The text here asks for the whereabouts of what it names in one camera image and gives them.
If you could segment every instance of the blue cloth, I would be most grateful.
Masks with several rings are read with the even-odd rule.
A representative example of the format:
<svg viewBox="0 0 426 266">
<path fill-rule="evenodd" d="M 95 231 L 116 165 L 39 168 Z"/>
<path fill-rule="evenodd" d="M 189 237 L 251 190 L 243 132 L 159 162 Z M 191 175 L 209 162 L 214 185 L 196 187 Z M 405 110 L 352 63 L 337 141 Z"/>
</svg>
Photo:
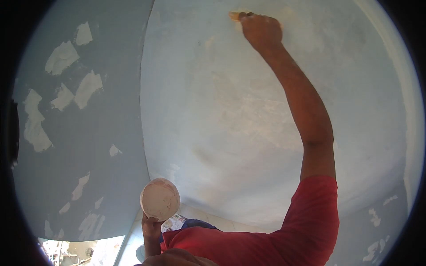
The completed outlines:
<svg viewBox="0 0 426 266">
<path fill-rule="evenodd" d="M 204 222 L 204 221 L 197 220 L 197 219 L 188 219 L 188 220 L 186 220 L 186 221 L 184 222 L 184 224 L 182 225 L 182 228 L 181 228 L 181 229 L 190 228 L 190 227 L 195 227 L 195 226 L 204 227 L 204 228 L 209 228 L 209 229 L 217 229 L 217 227 L 212 226 L 212 225 L 211 225 L 211 224 L 209 224 L 209 223 L 206 223 L 206 222 Z M 161 236 L 160 236 L 160 239 L 159 239 L 159 240 L 160 240 L 160 243 L 161 243 L 161 242 L 164 242 L 163 234 L 161 234 Z"/>
</svg>

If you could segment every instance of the man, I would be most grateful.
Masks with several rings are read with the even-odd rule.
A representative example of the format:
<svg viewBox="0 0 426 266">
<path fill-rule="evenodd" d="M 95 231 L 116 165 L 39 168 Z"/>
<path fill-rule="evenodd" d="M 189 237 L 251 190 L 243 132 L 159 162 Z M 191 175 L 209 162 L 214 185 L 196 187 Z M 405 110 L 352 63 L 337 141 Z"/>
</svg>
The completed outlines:
<svg viewBox="0 0 426 266">
<path fill-rule="evenodd" d="M 324 265 L 336 244 L 339 218 L 333 129 L 315 88 L 281 44 L 271 17 L 240 13 L 246 39 L 265 59 L 287 96 L 303 142 L 300 184 L 280 230 L 270 234 L 190 227 L 163 234 L 161 222 L 144 216 L 142 265 Z"/>
</svg>

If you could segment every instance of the red t-shirt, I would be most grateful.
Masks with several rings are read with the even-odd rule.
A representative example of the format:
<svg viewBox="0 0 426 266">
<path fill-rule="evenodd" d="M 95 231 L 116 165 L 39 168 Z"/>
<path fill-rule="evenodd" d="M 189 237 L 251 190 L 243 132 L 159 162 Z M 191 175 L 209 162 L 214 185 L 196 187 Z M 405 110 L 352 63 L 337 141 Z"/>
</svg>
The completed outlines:
<svg viewBox="0 0 426 266">
<path fill-rule="evenodd" d="M 225 265 L 324 265 L 336 244 L 337 183 L 328 176 L 300 182 L 281 229 L 270 234 L 190 227 L 164 232 L 161 250 L 185 249 Z"/>
</svg>

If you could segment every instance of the newspaper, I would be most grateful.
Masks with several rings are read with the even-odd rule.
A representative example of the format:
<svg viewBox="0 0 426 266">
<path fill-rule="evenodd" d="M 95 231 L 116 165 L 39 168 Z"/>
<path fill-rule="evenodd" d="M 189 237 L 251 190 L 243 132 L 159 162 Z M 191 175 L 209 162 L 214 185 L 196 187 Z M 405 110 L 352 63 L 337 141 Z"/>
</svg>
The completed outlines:
<svg viewBox="0 0 426 266">
<path fill-rule="evenodd" d="M 164 224 L 161 226 L 161 232 L 166 231 L 175 231 L 182 228 L 182 225 L 185 223 L 187 218 L 178 215 L 177 213 L 173 215 L 170 219 L 164 222 Z"/>
</svg>

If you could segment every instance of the bowl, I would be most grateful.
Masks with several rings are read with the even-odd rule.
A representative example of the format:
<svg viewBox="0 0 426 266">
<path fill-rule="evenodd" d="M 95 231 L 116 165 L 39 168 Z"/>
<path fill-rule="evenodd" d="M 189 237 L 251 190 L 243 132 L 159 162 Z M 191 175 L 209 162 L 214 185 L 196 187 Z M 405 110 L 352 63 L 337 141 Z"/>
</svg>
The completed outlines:
<svg viewBox="0 0 426 266">
<path fill-rule="evenodd" d="M 140 202 L 147 217 L 155 217 L 159 222 L 162 222 L 178 211 L 181 197 L 172 182 L 160 177 L 145 186 L 141 193 Z"/>
</svg>

